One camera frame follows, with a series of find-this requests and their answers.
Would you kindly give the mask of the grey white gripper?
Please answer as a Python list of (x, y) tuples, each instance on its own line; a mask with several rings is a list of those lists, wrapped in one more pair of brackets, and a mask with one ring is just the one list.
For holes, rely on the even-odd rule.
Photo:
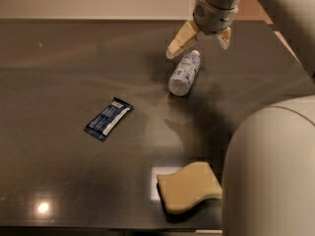
[(187, 21), (181, 27), (175, 38), (166, 48), (166, 57), (173, 59), (193, 46), (197, 41), (198, 32), (205, 35), (218, 34), (220, 46), (228, 49), (230, 45), (232, 24), (238, 7), (229, 9), (218, 8), (206, 0), (197, 0), (193, 11), (193, 20)]

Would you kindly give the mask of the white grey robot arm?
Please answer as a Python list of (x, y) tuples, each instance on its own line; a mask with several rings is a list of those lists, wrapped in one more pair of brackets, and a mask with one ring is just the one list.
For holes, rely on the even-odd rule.
[[(181, 54), (198, 34), (221, 33), (240, 0), (197, 0), (192, 33), (166, 50)], [(315, 74), (315, 0), (258, 0), (305, 72)], [(222, 174), (222, 236), (315, 236), (315, 97), (265, 107), (235, 131)]]

